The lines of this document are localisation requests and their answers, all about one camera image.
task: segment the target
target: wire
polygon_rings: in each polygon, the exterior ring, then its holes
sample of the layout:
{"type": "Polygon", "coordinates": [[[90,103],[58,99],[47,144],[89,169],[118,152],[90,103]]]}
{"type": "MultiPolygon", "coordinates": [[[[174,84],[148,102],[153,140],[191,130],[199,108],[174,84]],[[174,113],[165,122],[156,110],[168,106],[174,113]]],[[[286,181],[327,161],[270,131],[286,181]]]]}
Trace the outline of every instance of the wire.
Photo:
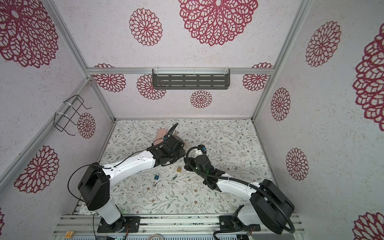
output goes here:
{"type": "Polygon", "coordinates": [[[220,239],[216,236],[216,234],[218,234],[218,233],[240,232],[240,231],[244,231],[245,229],[248,229],[248,228],[251,228],[251,227],[254,227],[254,226],[256,226],[256,224],[251,224],[251,225],[245,226],[245,227],[243,227],[243,228],[239,228],[239,229],[235,229],[235,230],[231,230],[231,231],[224,231],[224,230],[214,231],[214,238],[215,238],[216,240],[220,240],[220,239]]]}
{"type": "Polygon", "coordinates": [[[128,236],[129,224],[126,224],[126,226],[127,226],[127,233],[125,234],[125,239],[127,239],[127,236],[128,236]]]}
{"type": "Polygon", "coordinates": [[[133,154],[135,154],[135,153],[138,153],[138,152],[144,152],[145,150],[140,150],[140,151],[137,151],[137,152],[134,152],[134,153],[132,153],[131,155],[129,155],[127,158],[125,158],[123,161],[121,161],[118,165],[120,165],[120,164],[122,164],[125,160],[127,160],[130,156],[132,156],[133,154]]]}
{"type": "Polygon", "coordinates": [[[70,180],[71,180],[72,176],[73,176],[78,170],[80,170],[80,169],[83,168],[83,167],[90,166],[90,165],[93,165],[93,166],[96,166],[96,167],[99,167],[99,168],[102,168],[102,169],[111,169],[110,167],[101,167],[101,166],[98,166],[98,165],[95,165],[95,164],[87,164],[87,165],[84,165],[84,166],[79,167],[78,169],[76,169],[76,171],[74,171],[74,172],[72,173],[72,175],[71,175],[70,178],[68,179],[67,189],[68,189],[68,191],[70,192],[70,194],[71,194],[73,197],[75,197],[76,199],[78,199],[79,201],[82,201],[82,202],[84,202],[84,201],[83,201],[82,199],[76,197],[76,196],[70,191],[70,180]]]}
{"type": "Polygon", "coordinates": [[[157,140],[160,140],[160,139],[163,139],[163,137],[158,138],[158,139],[156,139],[155,141],[153,141],[153,142],[152,142],[152,146],[153,146],[153,144],[154,144],[157,140]]]}
{"type": "Polygon", "coordinates": [[[264,190],[256,187],[255,185],[252,185],[250,184],[249,182],[246,182],[246,181],[243,181],[243,180],[240,180],[240,179],[236,179],[236,178],[232,178],[232,177],[221,177],[221,176],[214,176],[214,175],[210,175],[210,174],[207,174],[207,173],[204,173],[204,172],[201,172],[197,169],[195,169],[194,167],[191,166],[190,164],[190,161],[189,161],[189,158],[188,158],[188,155],[190,153],[191,150],[193,149],[199,149],[201,151],[203,151],[202,148],[200,147],[191,147],[188,151],[187,151],[187,154],[186,154],[186,158],[187,158],[187,165],[195,172],[195,173],[198,173],[198,174],[202,174],[202,175],[205,175],[205,176],[208,176],[208,177],[212,177],[212,178],[217,178],[217,179],[224,179],[224,180],[230,180],[230,181],[235,181],[235,182],[239,182],[241,184],[244,184],[246,186],[249,186],[253,189],[255,189],[258,193],[260,193],[263,197],[266,197],[277,209],[278,211],[283,215],[284,219],[287,221],[288,225],[290,228],[284,226],[284,230],[286,230],[287,232],[289,233],[294,233],[295,232],[295,227],[291,221],[291,219],[288,217],[288,215],[284,212],[284,210],[279,206],[279,204],[271,197],[269,196],[264,190]]]}
{"type": "Polygon", "coordinates": [[[95,240],[97,240],[96,233],[95,233],[95,214],[97,214],[97,212],[93,214],[92,226],[93,226],[93,235],[95,235],[95,240]]]}

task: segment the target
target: floral mat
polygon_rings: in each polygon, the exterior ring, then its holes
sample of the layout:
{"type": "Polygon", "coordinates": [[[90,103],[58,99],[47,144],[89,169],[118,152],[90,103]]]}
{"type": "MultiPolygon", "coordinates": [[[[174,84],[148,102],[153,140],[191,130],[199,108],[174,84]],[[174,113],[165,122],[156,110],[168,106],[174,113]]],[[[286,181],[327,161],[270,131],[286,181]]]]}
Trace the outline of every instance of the floral mat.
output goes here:
{"type": "MultiPolygon", "coordinates": [[[[205,145],[215,168],[246,181],[274,181],[251,120],[118,121],[100,163],[120,161],[146,149],[159,128],[170,129],[176,122],[175,132],[184,140],[185,149],[205,145]]],[[[123,179],[111,187],[111,197],[123,214],[231,214],[239,205],[250,204],[235,195],[210,190],[200,176],[184,169],[182,159],[123,179]]],[[[79,211],[92,213],[85,204],[79,211]]]]}

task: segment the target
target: metal base rail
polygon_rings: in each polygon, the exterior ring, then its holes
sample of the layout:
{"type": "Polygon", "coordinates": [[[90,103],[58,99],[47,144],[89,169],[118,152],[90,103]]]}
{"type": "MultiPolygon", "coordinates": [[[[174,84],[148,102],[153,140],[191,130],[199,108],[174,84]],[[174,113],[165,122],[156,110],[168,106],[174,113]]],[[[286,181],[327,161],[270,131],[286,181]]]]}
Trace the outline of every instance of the metal base rail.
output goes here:
{"type": "MultiPolygon", "coordinates": [[[[143,215],[124,215],[124,216],[140,216],[139,231],[135,235],[152,235],[160,234],[212,234],[216,230],[220,230],[219,216],[231,214],[143,214],[143,215]]],[[[93,215],[62,215],[53,236],[65,235],[67,231],[75,231],[76,235],[91,235],[93,227],[97,231],[100,217],[94,218],[93,215]]],[[[305,233],[298,214],[293,213],[291,216],[296,232],[295,234],[305,233]]],[[[271,230],[261,225],[261,231],[253,232],[254,234],[273,233],[271,230]]],[[[105,236],[105,233],[95,233],[97,236],[105,236]]],[[[238,232],[237,234],[246,234],[246,232],[238,232]]],[[[125,233],[111,233],[111,235],[125,235],[125,233]]]]}

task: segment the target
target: white wall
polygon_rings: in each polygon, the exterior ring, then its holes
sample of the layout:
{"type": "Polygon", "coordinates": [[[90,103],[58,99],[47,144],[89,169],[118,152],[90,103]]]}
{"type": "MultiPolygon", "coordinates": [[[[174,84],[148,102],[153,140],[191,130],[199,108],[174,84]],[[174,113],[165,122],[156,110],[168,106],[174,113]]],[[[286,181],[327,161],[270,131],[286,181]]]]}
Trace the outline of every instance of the white wall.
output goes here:
{"type": "Polygon", "coordinates": [[[315,1],[256,122],[276,181],[300,213],[308,239],[384,236],[384,131],[375,122],[382,117],[365,118],[363,106],[355,103],[361,92],[353,88],[364,48],[376,38],[377,52],[367,61],[373,62],[369,69],[378,69],[377,79],[365,83],[379,90],[365,91],[376,95],[377,102],[370,105],[382,114],[383,9],[381,1],[315,1]],[[306,61],[308,43],[329,21],[340,25],[337,49],[322,65],[311,66],[306,61]],[[281,121],[271,113],[271,100],[279,88],[290,95],[285,102],[290,108],[281,121]],[[295,148],[306,159],[292,157],[289,152],[295,148]],[[292,165],[290,158],[300,159],[293,176],[287,167],[287,162],[292,165]]]}
{"type": "MultiPolygon", "coordinates": [[[[56,129],[51,132],[48,139],[42,144],[41,150],[43,146],[48,146],[54,150],[56,153],[54,156],[57,156],[58,160],[48,160],[49,166],[47,167],[43,162],[38,161],[41,158],[34,157],[35,160],[31,159],[31,162],[25,166],[26,170],[21,171],[12,186],[9,186],[2,194],[0,208],[1,214],[4,214],[4,226],[1,228],[0,239],[48,239],[61,215],[71,214],[73,211],[77,200],[67,191],[67,181],[77,168],[97,161],[96,155],[111,126],[110,119],[100,106],[90,86],[87,86],[80,96],[84,99],[86,107],[92,107],[91,109],[80,107],[79,113],[90,113],[93,116],[94,134],[90,138],[84,138],[73,124],[68,124],[66,130],[75,136],[56,129]],[[45,179],[48,176],[49,185],[48,181],[42,184],[44,187],[34,188],[34,181],[30,184],[29,180],[33,179],[32,173],[37,173],[36,170],[33,170],[33,165],[43,166],[39,172],[41,176],[39,179],[45,179]]],[[[77,123],[79,116],[75,115],[73,119],[77,123]]],[[[71,191],[78,197],[80,193],[77,185],[85,170],[86,167],[79,170],[70,182],[71,191]]]]}
{"type": "Polygon", "coordinates": [[[137,88],[138,82],[142,86],[141,76],[144,75],[124,75],[126,85],[120,92],[101,88],[117,118],[250,118],[262,94],[262,90],[245,89],[243,75],[232,74],[228,90],[203,90],[209,93],[205,93],[208,98],[202,101],[205,104],[196,107],[191,103],[191,96],[198,90],[166,90],[157,95],[142,95],[137,88]]]}
{"type": "Polygon", "coordinates": [[[0,174],[84,79],[61,38],[58,47],[40,68],[0,57],[0,174]]]}
{"type": "MultiPolygon", "coordinates": [[[[193,1],[181,2],[191,4],[193,1]]],[[[257,5],[253,14],[236,15],[244,21],[245,17],[252,17],[245,24],[243,33],[223,45],[213,46],[201,44],[199,39],[191,37],[180,16],[180,1],[66,0],[55,3],[88,66],[106,63],[114,67],[252,67],[259,62],[273,64],[276,61],[300,0],[249,1],[242,11],[251,11],[257,5]],[[155,14],[153,18],[147,14],[145,17],[161,24],[161,27],[156,25],[162,29],[160,40],[151,40],[154,45],[138,42],[131,31],[142,22],[132,21],[131,16],[142,8],[155,14]]],[[[240,12],[241,7],[230,9],[240,12]]],[[[214,10],[209,9],[208,15],[213,17],[214,10]]],[[[227,18],[235,19],[235,14],[227,18]]],[[[229,35],[240,32],[240,24],[235,26],[228,31],[229,35]]]]}
{"type": "MultiPolygon", "coordinates": [[[[224,0],[212,1],[211,5],[207,1],[206,6],[202,1],[196,9],[204,9],[199,14],[209,15],[214,23],[207,24],[207,34],[199,31],[200,39],[191,35],[189,25],[185,25],[181,17],[194,18],[188,9],[197,2],[67,0],[56,1],[56,4],[90,67],[253,67],[259,63],[275,63],[301,1],[252,0],[243,5],[235,1],[239,4],[235,7],[224,0]],[[220,18],[222,6],[226,4],[232,13],[220,18]],[[138,9],[146,9],[144,13],[139,11],[141,17],[137,15],[138,9]],[[148,21],[141,18],[153,20],[150,28],[156,34],[136,34],[139,25],[148,26],[148,21]],[[220,31],[214,31],[219,39],[217,43],[203,41],[210,36],[210,26],[219,26],[220,31]],[[225,26],[229,26],[229,30],[222,32],[225,26]]],[[[143,97],[137,90],[139,78],[140,75],[120,75],[119,83],[111,83],[115,87],[102,89],[116,117],[250,118],[262,93],[262,89],[246,89],[243,75],[231,75],[228,90],[208,91],[212,103],[196,108],[190,102],[195,91],[168,90],[159,99],[143,97]]]]}
{"type": "MultiPolygon", "coordinates": [[[[4,174],[84,77],[39,1],[20,5],[3,1],[0,15],[0,174],[4,174]]],[[[48,239],[60,216],[72,212],[77,200],[67,192],[67,180],[77,167],[96,161],[111,126],[90,86],[80,95],[92,108],[79,111],[92,114],[95,133],[83,138],[71,124],[66,129],[76,136],[56,129],[50,133],[41,149],[52,149],[54,159],[42,160],[46,153],[31,158],[1,195],[0,239],[48,239]]],[[[72,190],[82,172],[74,177],[72,190]]]]}

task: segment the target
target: red doily pattern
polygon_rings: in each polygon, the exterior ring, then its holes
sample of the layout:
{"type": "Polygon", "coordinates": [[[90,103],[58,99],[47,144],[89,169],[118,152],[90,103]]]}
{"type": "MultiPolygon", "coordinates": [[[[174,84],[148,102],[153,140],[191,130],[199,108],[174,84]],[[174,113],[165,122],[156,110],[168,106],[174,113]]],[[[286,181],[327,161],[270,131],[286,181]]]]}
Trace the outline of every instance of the red doily pattern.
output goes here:
{"type": "Polygon", "coordinates": [[[1,212],[1,208],[0,208],[0,236],[1,236],[1,230],[3,230],[4,225],[5,225],[4,214],[1,212]]]}
{"type": "Polygon", "coordinates": [[[152,86],[152,75],[146,74],[140,76],[137,80],[137,89],[140,94],[148,99],[160,99],[166,94],[166,90],[156,90],[152,86]]]}
{"type": "Polygon", "coordinates": [[[205,108],[212,102],[212,95],[204,90],[198,90],[191,95],[191,103],[194,107],[205,108]]]}
{"type": "Polygon", "coordinates": [[[384,24],[375,39],[364,48],[362,61],[356,66],[356,104],[364,117],[379,124],[384,131],[384,24]]]}
{"type": "Polygon", "coordinates": [[[90,113],[83,113],[77,121],[77,130],[83,138],[90,138],[95,133],[95,119],[90,113]]]}
{"type": "Polygon", "coordinates": [[[271,101],[271,113],[276,121],[286,118],[291,107],[290,95],[285,88],[279,88],[273,94],[271,101]]]}
{"type": "Polygon", "coordinates": [[[43,146],[13,184],[19,191],[37,193],[55,179],[59,159],[54,149],[43,146]]]}
{"type": "MultiPolygon", "coordinates": [[[[109,64],[98,64],[96,68],[114,68],[109,64]]],[[[94,74],[93,77],[98,85],[110,92],[120,92],[125,88],[125,78],[123,74],[94,74]]]]}
{"type": "MultiPolygon", "coordinates": [[[[253,66],[253,68],[272,68],[270,63],[259,63],[253,66]]],[[[267,74],[246,74],[243,77],[243,85],[246,89],[251,91],[257,91],[263,89],[267,82],[269,75],[267,74]]]]}
{"type": "Polygon", "coordinates": [[[289,174],[296,180],[304,180],[307,177],[309,166],[307,157],[297,148],[291,149],[285,160],[289,174]]]}
{"type": "Polygon", "coordinates": [[[257,0],[179,0],[184,28],[200,43],[233,41],[252,21],[257,0]]]}
{"type": "Polygon", "coordinates": [[[0,52],[23,67],[49,65],[56,58],[58,35],[39,0],[2,0],[0,52]]]}
{"type": "Polygon", "coordinates": [[[308,64],[317,67],[327,62],[337,49],[340,35],[340,25],[337,22],[327,22],[317,29],[308,43],[305,55],[308,64]]]}
{"type": "Polygon", "coordinates": [[[133,37],[145,46],[153,46],[160,41],[163,35],[161,23],[150,10],[137,9],[131,15],[129,28],[133,37]]]}
{"type": "Polygon", "coordinates": [[[354,240],[383,240],[384,239],[384,216],[377,212],[369,212],[360,215],[354,221],[353,226],[354,240]]]}

